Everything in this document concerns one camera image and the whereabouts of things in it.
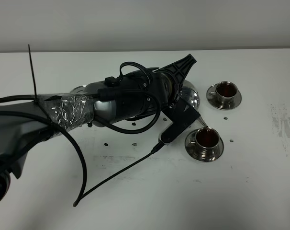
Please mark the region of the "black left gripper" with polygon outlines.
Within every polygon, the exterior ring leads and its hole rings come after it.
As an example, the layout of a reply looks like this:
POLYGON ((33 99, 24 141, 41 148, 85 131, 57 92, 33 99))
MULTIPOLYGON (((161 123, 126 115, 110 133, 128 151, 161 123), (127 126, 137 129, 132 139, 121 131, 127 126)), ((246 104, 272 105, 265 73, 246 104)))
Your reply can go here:
POLYGON ((146 70, 146 74, 152 77, 152 82, 145 89, 145 98, 149 103, 145 116, 153 115, 154 118, 145 126, 145 130, 150 129, 157 122, 161 113, 171 122, 179 121, 180 112, 184 107, 179 93, 185 78, 196 62, 196 59, 188 54, 159 69, 146 70))

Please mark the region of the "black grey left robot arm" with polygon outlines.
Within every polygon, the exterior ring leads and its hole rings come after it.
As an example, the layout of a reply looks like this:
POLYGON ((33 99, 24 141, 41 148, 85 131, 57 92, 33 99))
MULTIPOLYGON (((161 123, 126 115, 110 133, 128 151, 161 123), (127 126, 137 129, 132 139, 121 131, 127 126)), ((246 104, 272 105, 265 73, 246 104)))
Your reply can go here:
POLYGON ((162 132, 151 153, 174 141, 200 118, 198 108, 184 96, 186 77, 196 63, 192 55, 162 68, 124 62, 135 71, 79 86, 69 93, 14 95, 0 98, 0 201, 11 175, 20 178, 26 155, 35 145, 63 135, 82 165, 81 200, 86 191, 87 167, 70 130, 83 125, 107 127, 134 135, 147 131, 164 114, 171 125, 162 132))

